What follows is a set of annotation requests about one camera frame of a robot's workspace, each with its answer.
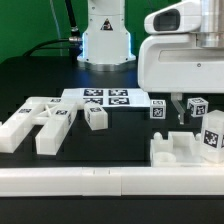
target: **green background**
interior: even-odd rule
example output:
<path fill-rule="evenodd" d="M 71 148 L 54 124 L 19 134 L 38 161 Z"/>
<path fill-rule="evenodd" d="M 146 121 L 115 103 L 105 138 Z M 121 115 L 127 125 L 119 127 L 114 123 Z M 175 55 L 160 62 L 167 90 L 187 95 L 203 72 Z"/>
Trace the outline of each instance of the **green background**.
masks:
<path fill-rule="evenodd" d="M 148 36 L 144 19 L 153 11 L 178 0 L 126 0 L 126 28 L 132 35 L 132 52 L 138 55 L 142 41 Z M 70 25 L 64 0 L 53 1 L 62 37 L 70 36 Z M 77 25 L 87 27 L 87 0 L 73 0 Z M 56 26 L 49 0 L 0 0 L 0 63 L 20 56 L 35 45 L 57 39 Z M 60 55 L 59 50 L 38 51 L 34 55 Z"/>

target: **notched white block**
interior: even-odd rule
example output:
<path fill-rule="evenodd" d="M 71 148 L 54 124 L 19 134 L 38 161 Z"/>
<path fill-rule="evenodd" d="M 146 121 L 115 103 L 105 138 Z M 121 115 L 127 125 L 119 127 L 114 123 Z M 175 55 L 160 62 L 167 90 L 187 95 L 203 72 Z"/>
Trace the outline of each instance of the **notched white block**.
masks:
<path fill-rule="evenodd" d="M 150 118 L 165 119 L 166 118 L 166 101 L 151 100 L 150 101 Z"/>
<path fill-rule="evenodd" d="M 13 153 L 34 125 L 44 125 L 36 136 L 37 153 L 55 155 L 76 113 L 73 99 L 30 97 L 0 126 L 0 152 Z"/>
<path fill-rule="evenodd" d="M 26 102 L 0 127 L 0 152 L 13 153 L 33 128 L 32 117 L 43 111 L 41 102 Z"/>
<path fill-rule="evenodd" d="M 201 97 L 190 98 L 187 101 L 187 109 L 191 110 L 192 117 L 202 117 L 208 111 L 208 101 Z"/>
<path fill-rule="evenodd" d="M 76 104 L 61 103 L 36 136 L 37 154 L 56 155 L 77 113 Z"/>
<path fill-rule="evenodd" d="M 108 128 L 108 114 L 98 103 L 86 103 L 84 106 L 85 120 L 94 130 Z"/>

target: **white cube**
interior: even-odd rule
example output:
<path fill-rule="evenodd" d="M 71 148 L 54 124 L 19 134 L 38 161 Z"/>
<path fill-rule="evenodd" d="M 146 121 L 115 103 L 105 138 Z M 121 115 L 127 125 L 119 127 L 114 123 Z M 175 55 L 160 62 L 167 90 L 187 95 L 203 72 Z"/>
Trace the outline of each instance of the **white cube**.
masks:
<path fill-rule="evenodd" d="M 165 119 L 166 118 L 166 101 L 151 100 L 150 101 L 150 118 Z"/>
<path fill-rule="evenodd" d="M 108 128 L 108 115 L 100 104 L 86 103 L 84 113 L 85 120 L 93 131 Z"/>
<path fill-rule="evenodd" d="M 187 101 L 187 109 L 191 110 L 192 117 L 202 117 L 207 114 L 208 111 L 208 101 L 201 97 L 190 98 Z"/>
<path fill-rule="evenodd" d="M 215 110 L 204 115 L 201 156 L 215 163 L 224 161 L 224 112 Z"/>

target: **black table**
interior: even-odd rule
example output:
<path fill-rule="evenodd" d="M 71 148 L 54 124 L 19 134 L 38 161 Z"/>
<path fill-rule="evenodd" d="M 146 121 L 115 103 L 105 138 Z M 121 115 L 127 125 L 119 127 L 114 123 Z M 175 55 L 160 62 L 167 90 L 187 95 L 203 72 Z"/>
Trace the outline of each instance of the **black table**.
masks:
<path fill-rule="evenodd" d="M 65 88 L 138 88 L 137 68 L 121 72 L 84 70 L 68 57 L 16 57 L 0 65 L 0 119 L 5 122 L 31 96 L 60 97 Z M 185 94 L 224 111 L 222 94 Z M 200 132 L 201 118 L 180 125 L 170 94 L 167 119 L 150 120 L 148 108 L 105 108 L 109 128 L 92 132 L 78 112 L 56 156 L 38 156 L 35 127 L 13 154 L 0 153 L 0 168 L 150 166 L 155 132 Z M 1 223 L 222 223 L 223 197 L 122 196 L 1 198 Z"/>

